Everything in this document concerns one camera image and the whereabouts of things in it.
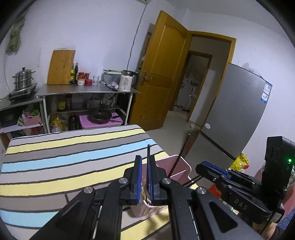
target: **silver screw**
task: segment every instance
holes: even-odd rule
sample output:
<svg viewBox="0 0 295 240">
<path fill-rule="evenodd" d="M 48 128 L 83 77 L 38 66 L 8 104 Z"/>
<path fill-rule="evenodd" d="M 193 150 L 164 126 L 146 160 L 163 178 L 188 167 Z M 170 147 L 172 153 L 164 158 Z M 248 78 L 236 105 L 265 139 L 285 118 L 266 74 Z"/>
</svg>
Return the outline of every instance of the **silver screw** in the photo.
<svg viewBox="0 0 295 240">
<path fill-rule="evenodd" d="M 171 183 L 171 179 L 170 178 L 163 178 L 162 179 L 162 183 L 164 183 L 164 184 L 170 184 Z"/>
<path fill-rule="evenodd" d="M 121 183 L 121 184 L 128 183 L 128 179 L 127 178 L 120 178 L 119 183 Z"/>
<path fill-rule="evenodd" d="M 86 187 L 86 188 L 84 188 L 84 192 L 85 193 L 92 193 L 92 191 L 93 191 L 93 188 L 92 187 Z"/>
<path fill-rule="evenodd" d="M 205 193 L 207 192 L 207 190 L 206 190 L 206 188 L 204 188 L 204 187 L 198 187 L 198 188 L 197 188 L 197 192 L 198 192 L 199 194 L 205 194 Z"/>
</svg>

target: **white kettle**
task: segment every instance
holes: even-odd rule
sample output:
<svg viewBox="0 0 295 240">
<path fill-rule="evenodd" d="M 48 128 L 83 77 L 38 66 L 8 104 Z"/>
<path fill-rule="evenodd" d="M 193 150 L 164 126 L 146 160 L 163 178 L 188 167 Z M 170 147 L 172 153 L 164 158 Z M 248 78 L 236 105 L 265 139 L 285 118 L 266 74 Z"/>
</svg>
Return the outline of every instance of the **white kettle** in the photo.
<svg viewBox="0 0 295 240">
<path fill-rule="evenodd" d="M 137 85 L 138 78 L 138 72 L 132 72 L 128 70 L 122 71 L 119 89 L 121 91 L 130 92 L 131 88 Z"/>
</svg>

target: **stainless steel pot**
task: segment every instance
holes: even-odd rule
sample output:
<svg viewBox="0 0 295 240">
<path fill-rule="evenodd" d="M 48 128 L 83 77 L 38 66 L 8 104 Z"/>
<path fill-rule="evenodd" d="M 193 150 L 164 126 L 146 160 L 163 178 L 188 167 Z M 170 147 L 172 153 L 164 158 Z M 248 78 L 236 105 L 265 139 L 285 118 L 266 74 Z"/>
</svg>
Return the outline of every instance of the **stainless steel pot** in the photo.
<svg viewBox="0 0 295 240">
<path fill-rule="evenodd" d="M 32 80 L 34 79 L 32 77 L 32 73 L 34 72 L 32 72 L 31 69 L 25 69 L 23 67 L 21 71 L 16 73 L 16 75 L 13 76 L 15 90 L 18 91 L 30 87 L 32 85 Z"/>
</svg>

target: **cutting board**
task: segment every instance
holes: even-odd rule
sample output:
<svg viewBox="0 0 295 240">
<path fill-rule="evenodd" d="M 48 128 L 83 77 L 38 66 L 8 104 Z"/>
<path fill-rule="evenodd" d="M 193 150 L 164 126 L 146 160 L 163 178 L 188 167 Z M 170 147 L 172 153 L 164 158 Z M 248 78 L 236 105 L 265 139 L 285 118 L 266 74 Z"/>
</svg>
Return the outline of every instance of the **cutting board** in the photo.
<svg viewBox="0 0 295 240">
<path fill-rule="evenodd" d="M 75 50 L 53 51 L 48 71 L 48 85 L 68 85 L 70 83 L 75 52 Z"/>
</svg>

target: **gray refrigerator door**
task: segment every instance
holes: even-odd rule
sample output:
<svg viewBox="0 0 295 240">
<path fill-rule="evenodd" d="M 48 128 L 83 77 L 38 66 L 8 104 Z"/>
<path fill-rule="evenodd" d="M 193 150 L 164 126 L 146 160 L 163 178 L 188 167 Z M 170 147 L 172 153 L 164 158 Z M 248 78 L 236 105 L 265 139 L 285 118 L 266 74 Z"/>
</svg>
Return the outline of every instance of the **gray refrigerator door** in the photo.
<svg viewBox="0 0 295 240">
<path fill-rule="evenodd" d="M 191 173 L 189 175 L 191 178 L 197 176 L 196 166 L 203 161 L 207 161 L 221 169 L 228 169 L 233 163 L 233 160 L 207 141 L 201 134 L 198 135 L 185 160 L 191 166 Z M 213 183 L 203 178 L 197 182 L 197 185 L 210 188 Z"/>
<path fill-rule="evenodd" d="M 234 158 L 244 149 L 262 117 L 266 103 L 260 99 L 265 84 L 254 73 L 228 64 L 202 132 Z"/>
</svg>

